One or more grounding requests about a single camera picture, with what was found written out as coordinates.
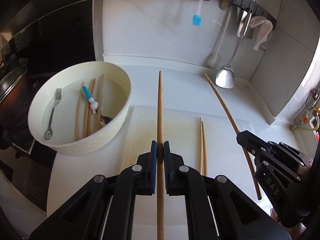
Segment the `person's right hand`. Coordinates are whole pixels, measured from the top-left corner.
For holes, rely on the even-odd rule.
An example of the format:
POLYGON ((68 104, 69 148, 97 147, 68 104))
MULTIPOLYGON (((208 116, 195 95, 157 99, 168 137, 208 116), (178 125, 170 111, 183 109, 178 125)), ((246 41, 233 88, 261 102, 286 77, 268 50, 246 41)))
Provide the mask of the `person's right hand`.
POLYGON ((270 210, 270 216, 275 222, 280 223, 280 219, 274 208, 270 210))

